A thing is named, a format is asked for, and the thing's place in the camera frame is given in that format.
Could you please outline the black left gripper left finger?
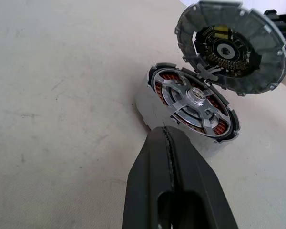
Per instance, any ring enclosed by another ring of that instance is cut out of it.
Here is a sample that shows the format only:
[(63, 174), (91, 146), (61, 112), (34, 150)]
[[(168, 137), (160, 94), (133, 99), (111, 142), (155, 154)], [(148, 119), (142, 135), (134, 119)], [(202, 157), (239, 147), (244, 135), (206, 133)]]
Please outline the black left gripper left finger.
[(157, 127), (147, 135), (127, 177), (122, 228), (176, 228), (175, 130)]

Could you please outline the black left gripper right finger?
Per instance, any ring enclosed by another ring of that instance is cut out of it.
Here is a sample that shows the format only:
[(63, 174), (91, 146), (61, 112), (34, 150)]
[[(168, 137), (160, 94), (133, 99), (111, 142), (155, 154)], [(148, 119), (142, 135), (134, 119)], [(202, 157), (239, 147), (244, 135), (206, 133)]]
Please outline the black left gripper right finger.
[(236, 229), (218, 177), (184, 132), (166, 127), (174, 167), (174, 229)]

